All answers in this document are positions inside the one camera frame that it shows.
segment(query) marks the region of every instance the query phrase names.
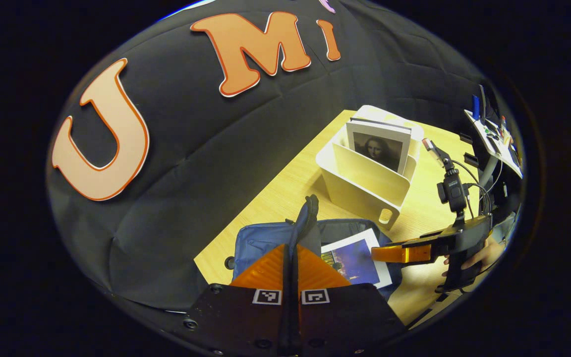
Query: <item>person's hand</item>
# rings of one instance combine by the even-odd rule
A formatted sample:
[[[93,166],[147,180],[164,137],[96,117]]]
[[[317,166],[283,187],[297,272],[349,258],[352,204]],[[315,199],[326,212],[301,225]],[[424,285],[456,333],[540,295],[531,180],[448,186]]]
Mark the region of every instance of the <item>person's hand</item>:
[[[469,260],[464,262],[464,264],[462,264],[462,266],[460,268],[461,269],[468,269],[468,268],[474,266],[474,264],[476,262],[481,261],[482,262],[482,270],[486,269],[487,267],[490,266],[490,264],[493,264],[494,262],[497,261],[497,259],[501,255],[501,253],[503,253],[503,251],[504,251],[504,247],[501,244],[499,244],[498,242],[496,242],[495,238],[488,237],[484,241],[484,247],[482,248],[482,250],[478,251]],[[449,256],[445,255],[444,257],[446,258],[446,260],[444,260],[444,264],[448,265],[449,264]],[[444,273],[442,273],[442,276],[446,276],[446,273],[448,273],[448,272],[445,271]]]

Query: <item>mona lisa picture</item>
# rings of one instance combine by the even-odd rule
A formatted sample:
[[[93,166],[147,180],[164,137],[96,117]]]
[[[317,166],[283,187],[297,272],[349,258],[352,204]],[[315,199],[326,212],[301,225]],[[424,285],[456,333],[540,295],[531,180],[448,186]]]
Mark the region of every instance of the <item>mona lisa picture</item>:
[[[369,122],[347,122],[346,126],[350,149],[403,174],[411,139],[409,128]]]

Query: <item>orange letter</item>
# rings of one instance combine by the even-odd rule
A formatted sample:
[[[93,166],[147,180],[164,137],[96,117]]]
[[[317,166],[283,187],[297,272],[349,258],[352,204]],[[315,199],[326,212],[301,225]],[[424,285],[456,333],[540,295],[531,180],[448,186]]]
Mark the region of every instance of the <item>orange letter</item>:
[[[91,102],[116,139],[116,156],[98,168],[82,155],[70,136],[72,116],[65,118],[52,151],[52,166],[59,168],[72,187],[94,201],[118,195],[142,169],[149,151],[149,131],[138,109],[124,92],[118,74],[127,64],[120,59],[96,77],[81,95],[81,106]]]
[[[292,72],[310,65],[311,59],[303,49],[294,14],[274,12],[268,16],[266,30],[236,13],[218,14],[195,22],[193,31],[206,32],[215,47],[224,71],[220,93],[233,97],[259,83],[259,71],[250,69],[244,53],[248,54],[269,75],[277,74],[279,49],[284,59],[281,68]]]
[[[327,59],[336,61],[341,59],[341,53],[338,52],[336,46],[336,39],[334,38],[334,27],[331,23],[325,20],[317,20],[317,25],[323,30],[323,37],[326,39],[327,45]]]

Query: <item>blue backpack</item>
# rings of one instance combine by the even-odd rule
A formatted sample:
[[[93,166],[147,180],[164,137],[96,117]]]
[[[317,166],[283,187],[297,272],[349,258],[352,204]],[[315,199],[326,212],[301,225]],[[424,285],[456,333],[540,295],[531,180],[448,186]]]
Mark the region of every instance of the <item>blue backpack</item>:
[[[306,202],[296,221],[251,224],[240,229],[235,242],[235,267],[233,280],[249,266],[281,244],[288,244],[293,253],[297,244],[304,246],[320,257],[321,246],[340,241],[357,233],[373,229],[378,244],[386,246],[392,241],[384,235],[378,226],[366,219],[327,219],[317,221],[319,199],[305,197]],[[387,263],[392,284],[378,289],[385,299],[394,292],[402,281],[401,264]]]

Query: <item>cardboard organizer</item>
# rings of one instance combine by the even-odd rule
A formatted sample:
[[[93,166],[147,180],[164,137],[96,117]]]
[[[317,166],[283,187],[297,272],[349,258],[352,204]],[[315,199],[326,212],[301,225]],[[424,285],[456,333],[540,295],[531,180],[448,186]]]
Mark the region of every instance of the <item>cardboard organizer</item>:
[[[353,118],[389,122],[411,128],[411,140],[403,175],[349,148],[345,125],[317,154],[330,200],[355,215],[389,230],[402,210],[420,156],[424,129],[373,106],[362,106]]]

